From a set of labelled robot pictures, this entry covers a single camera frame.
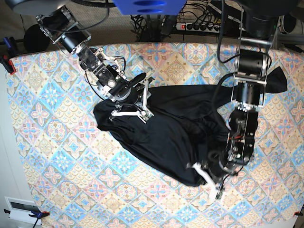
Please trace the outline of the black round speaker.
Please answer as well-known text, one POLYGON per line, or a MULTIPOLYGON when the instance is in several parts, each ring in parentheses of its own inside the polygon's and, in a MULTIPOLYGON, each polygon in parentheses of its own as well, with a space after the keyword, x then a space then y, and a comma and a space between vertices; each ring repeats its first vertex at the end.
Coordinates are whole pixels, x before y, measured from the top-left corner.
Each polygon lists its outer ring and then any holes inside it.
POLYGON ((43 52, 48 48, 50 39, 40 29, 39 24, 35 24, 26 30, 23 44, 28 53, 43 52))

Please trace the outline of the orange clamp lower right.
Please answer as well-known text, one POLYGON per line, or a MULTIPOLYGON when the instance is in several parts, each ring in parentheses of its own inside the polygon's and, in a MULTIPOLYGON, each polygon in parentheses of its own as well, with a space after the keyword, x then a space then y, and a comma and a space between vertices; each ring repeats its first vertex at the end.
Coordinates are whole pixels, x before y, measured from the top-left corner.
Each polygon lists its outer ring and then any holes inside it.
POLYGON ((300 212, 300 211, 297 211, 297 212, 295 212, 294 213, 294 216, 299 216, 299 217, 301 217, 301 216, 303 216, 304 214, 302 213, 302 212, 300 212))

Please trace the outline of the blue clamp lower left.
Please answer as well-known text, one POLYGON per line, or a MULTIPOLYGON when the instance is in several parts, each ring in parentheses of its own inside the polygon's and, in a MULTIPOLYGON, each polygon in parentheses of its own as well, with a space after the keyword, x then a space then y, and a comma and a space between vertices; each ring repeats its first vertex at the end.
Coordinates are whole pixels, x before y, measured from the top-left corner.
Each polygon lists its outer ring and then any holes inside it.
POLYGON ((38 225, 42 225, 42 218, 48 217, 50 215, 49 212, 23 211, 14 209, 4 209, 4 213, 9 214, 9 219, 29 223, 33 225, 33 228, 37 228, 38 225))

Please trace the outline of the white wall vent box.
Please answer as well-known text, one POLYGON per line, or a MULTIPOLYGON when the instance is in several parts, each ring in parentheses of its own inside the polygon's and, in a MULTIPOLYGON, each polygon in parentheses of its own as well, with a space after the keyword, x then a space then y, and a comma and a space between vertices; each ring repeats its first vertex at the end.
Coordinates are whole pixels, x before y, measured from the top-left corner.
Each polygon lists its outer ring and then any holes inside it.
POLYGON ((10 211, 9 219, 32 225, 36 222, 36 218, 29 216, 29 214, 32 214, 31 211, 39 212, 35 202, 11 197, 4 198, 8 205, 7 210, 10 211))

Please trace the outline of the white round device upper right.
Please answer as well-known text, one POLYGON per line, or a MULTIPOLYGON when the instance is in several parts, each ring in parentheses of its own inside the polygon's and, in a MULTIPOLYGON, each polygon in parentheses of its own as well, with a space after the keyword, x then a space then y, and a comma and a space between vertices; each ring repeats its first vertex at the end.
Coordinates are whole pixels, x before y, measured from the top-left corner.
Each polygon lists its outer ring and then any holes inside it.
POLYGON ((282 17, 282 29, 285 33, 291 33, 296 26, 297 19, 291 16, 290 14, 286 14, 282 17))

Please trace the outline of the white power strip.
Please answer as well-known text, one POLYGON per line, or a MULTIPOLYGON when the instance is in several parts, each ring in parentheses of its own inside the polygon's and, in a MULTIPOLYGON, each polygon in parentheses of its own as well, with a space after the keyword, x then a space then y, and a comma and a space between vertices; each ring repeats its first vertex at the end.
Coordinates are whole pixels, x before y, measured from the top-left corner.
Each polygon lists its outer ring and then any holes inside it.
POLYGON ((220 26, 213 23, 185 23, 178 22, 176 23, 175 28, 178 31, 197 31, 197 32, 210 32, 210 33, 219 33, 220 26))

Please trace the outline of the patterned tablecloth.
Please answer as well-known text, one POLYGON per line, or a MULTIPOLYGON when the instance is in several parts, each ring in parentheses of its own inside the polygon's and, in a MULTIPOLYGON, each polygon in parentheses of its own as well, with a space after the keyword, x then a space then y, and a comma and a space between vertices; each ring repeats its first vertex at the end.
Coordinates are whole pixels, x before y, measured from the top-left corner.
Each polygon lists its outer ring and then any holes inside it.
POLYGON ((221 201, 136 159, 96 128, 98 102, 76 56, 13 59, 6 74, 28 187, 50 228, 252 228, 293 219, 304 203, 304 57, 272 51, 287 91, 267 95, 254 160, 225 181, 221 201))

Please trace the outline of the red black clamp upper left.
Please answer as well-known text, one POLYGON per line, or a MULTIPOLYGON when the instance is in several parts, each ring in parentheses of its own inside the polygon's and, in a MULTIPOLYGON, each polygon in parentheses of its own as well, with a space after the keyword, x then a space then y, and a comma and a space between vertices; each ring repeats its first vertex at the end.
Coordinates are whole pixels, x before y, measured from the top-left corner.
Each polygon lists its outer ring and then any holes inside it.
POLYGON ((15 57, 16 55, 15 48, 8 37, 5 37, 3 39, 3 43, 7 46, 8 53, 0 55, 0 63, 4 66, 7 72, 10 73, 10 75, 13 75, 16 73, 16 69, 13 62, 11 61, 11 58, 15 57))

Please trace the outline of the black t-shirt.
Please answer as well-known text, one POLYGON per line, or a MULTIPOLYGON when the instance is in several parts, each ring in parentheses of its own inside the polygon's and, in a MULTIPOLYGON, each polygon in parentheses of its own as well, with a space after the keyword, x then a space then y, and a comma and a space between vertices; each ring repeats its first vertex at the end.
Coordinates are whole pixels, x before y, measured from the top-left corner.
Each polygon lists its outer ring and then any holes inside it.
POLYGON ((188 186, 204 179, 188 163, 200 163, 207 171, 207 152, 221 152, 228 131, 217 109, 231 100, 232 88, 221 85, 172 85, 150 88, 148 104, 154 116, 143 123, 136 116, 109 120, 116 108, 111 100, 94 107, 99 130, 108 131, 133 156, 188 186))

